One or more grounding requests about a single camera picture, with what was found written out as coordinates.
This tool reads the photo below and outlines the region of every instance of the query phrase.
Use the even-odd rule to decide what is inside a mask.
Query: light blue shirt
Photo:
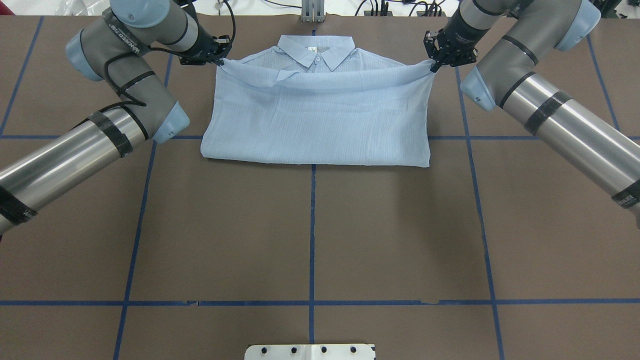
[[[208,158],[429,166],[432,61],[404,65],[351,37],[288,36],[218,67]]]

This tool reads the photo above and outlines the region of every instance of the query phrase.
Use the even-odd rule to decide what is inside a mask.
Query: red object
[[[6,7],[2,1],[0,1],[0,15],[15,15],[11,9]]]

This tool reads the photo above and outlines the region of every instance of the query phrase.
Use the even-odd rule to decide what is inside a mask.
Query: plastic bag
[[[109,0],[62,0],[54,15],[100,15]]]

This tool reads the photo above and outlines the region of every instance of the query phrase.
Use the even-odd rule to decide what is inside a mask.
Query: silver metal tube
[[[135,148],[145,141],[133,118],[116,108],[105,113]],[[85,122],[0,172],[0,186],[39,211],[73,187],[120,158],[111,140]],[[0,215],[0,234],[14,225]]]
[[[550,100],[559,91],[535,74],[513,91],[503,108],[525,126],[539,124],[535,135],[609,195],[638,181],[640,146],[576,100],[565,98],[568,100],[562,104]],[[629,210],[640,227],[639,205]]]

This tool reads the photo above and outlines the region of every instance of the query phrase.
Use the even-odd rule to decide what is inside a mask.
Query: shirt collar
[[[317,54],[307,49],[311,46],[329,47],[329,50]],[[278,47],[304,67],[310,67],[316,56],[320,55],[329,69],[334,71],[355,49],[355,44],[351,37],[282,35]]]

